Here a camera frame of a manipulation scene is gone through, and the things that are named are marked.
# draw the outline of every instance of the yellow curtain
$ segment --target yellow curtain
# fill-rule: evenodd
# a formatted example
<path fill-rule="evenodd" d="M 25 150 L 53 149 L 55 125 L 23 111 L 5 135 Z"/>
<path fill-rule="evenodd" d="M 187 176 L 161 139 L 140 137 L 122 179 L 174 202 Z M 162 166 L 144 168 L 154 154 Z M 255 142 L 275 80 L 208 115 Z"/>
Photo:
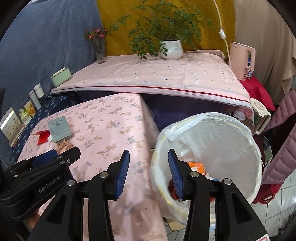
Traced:
<path fill-rule="evenodd" d="M 158 0 L 149 0 L 149 4 Z M 227 56 L 225 42 L 219 36 L 220 22 L 218 13 L 213 0 L 168 0 L 173 2 L 178 7 L 191 8 L 196 6 L 202 10 L 205 18 L 211 19 L 215 29 L 201 28 L 201 42 L 197 44 L 198 49 L 217 49 L 222 50 Z M 235 39 L 235 11 L 233 0 L 216 0 L 222 19 L 222 26 L 226 34 L 228 44 Z M 124 54 L 132 54 L 129 48 L 130 39 L 128 32 L 134 27 L 135 20 L 140 18 L 139 12 L 131 12 L 130 10 L 141 4 L 141 0 L 97 0 L 101 20 L 104 27 L 108 29 L 116 20 L 125 15 L 131 15 L 126 26 L 121 26 L 119 30 L 112 33 L 112 36 L 107 35 L 105 39 L 105 55 L 116 56 Z"/>

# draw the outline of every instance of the white label sticker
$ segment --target white label sticker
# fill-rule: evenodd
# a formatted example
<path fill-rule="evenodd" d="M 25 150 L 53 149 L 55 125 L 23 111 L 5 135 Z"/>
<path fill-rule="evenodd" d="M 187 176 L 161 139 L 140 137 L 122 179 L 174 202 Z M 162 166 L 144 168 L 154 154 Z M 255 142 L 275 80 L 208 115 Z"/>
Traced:
<path fill-rule="evenodd" d="M 257 239 L 256 241 L 270 241 L 268 234 L 264 235 L 263 237 Z"/>

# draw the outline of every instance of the pitcher lid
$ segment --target pitcher lid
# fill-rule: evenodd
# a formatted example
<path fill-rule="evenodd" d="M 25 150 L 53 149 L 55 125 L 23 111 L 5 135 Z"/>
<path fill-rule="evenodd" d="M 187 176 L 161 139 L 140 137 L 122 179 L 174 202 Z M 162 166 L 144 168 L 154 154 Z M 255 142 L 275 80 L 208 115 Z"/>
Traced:
<path fill-rule="evenodd" d="M 254 111 L 256 111 L 261 117 L 268 115 L 268 110 L 259 100 L 251 98 L 251 105 Z"/>

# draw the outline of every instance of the trash can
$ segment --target trash can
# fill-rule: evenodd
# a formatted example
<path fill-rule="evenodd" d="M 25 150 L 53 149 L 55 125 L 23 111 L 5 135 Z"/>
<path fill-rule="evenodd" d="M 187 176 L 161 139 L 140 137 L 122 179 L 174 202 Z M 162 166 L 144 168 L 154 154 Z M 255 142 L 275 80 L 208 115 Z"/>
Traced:
<path fill-rule="evenodd" d="M 201 162 L 212 178 L 230 178 L 249 203 L 261 185 L 261 153 L 248 127 L 221 113 L 202 113 L 164 128 L 151 159 L 151 183 L 163 217 L 187 223 L 190 201 L 174 200 L 168 190 L 172 179 L 168 151 L 179 160 Z M 215 217 L 211 203 L 211 219 Z"/>

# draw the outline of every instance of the dark red object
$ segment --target dark red object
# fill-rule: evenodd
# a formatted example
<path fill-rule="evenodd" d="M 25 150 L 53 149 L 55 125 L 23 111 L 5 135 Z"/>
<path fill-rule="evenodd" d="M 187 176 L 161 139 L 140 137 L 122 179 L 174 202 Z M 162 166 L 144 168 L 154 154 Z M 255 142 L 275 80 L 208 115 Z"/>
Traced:
<path fill-rule="evenodd" d="M 39 135 L 39 139 L 38 139 L 38 143 L 37 143 L 37 145 L 39 146 L 39 145 L 47 142 L 47 139 L 50 136 L 50 132 L 49 131 L 39 131 L 39 132 L 35 133 L 34 135 Z"/>
<path fill-rule="evenodd" d="M 247 78 L 245 81 L 241 81 L 241 84 L 248 91 L 250 98 L 259 100 L 266 109 L 276 111 L 270 95 L 255 76 L 252 76 L 251 79 Z"/>
<path fill-rule="evenodd" d="M 180 197 L 178 196 L 178 194 L 176 193 L 176 189 L 175 189 L 175 185 L 173 180 L 170 180 L 169 184 L 168 184 L 168 190 L 170 192 L 170 195 L 172 196 L 173 199 L 175 200 L 179 200 Z"/>
<path fill-rule="evenodd" d="M 279 192 L 281 186 L 282 184 L 262 184 L 253 203 L 269 203 Z"/>

